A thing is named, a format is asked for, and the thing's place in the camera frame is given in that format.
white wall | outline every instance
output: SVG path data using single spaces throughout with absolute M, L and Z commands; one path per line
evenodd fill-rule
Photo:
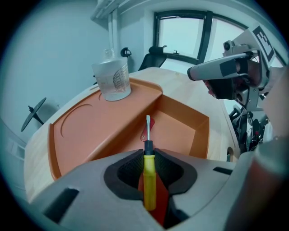
M 109 47 L 107 20 L 93 22 L 95 0 L 42 2 L 19 26 L 0 66 L 0 117 L 24 142 L 40 127 L 34 119 L 21 133 L 28 105 L 47 97 L 49 116 L 91 86 L 92 63 Z
M 23 175 L 24 148 L 25 143 L 0 119 L 0 171 L 11 192 L 26 200 Z
M 143 51 L 144 25 L 150 20 L 145 11 L 161 12 L 176 9 L 195 9 L 210 10 L 246 26 L 251 26 L 256 22 L 260 23 L 270 42 L 279 52 L 281 57 L 288 62 L 288 47 L 286 42 L 277 31 L 274 24 L 266 13 L 254 2 L 248 0 L 130 0 L 122 4 L 119 8 L 120 15 L 120 45 L 121 48 L 127 46 L 132 51 L 130 62 L 133 68 L 130 71 L 137 71 L 141 62 L 148 51 Z M 150 29 L 153 31 L 154 24 L 149 22 Z M 146 35 L 146 39 L 153 44 L 153 35 Z

orange bin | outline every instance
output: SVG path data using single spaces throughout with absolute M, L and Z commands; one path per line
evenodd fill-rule
M 119 101 L 92 93 L 49 125 L 48 157 L 56 180 L 91 160 L 144 148 L 146 115 L 155 148 L 206 158 L 209 118 L 165 95 L 159 85 L 130 79 L 131 94 Z

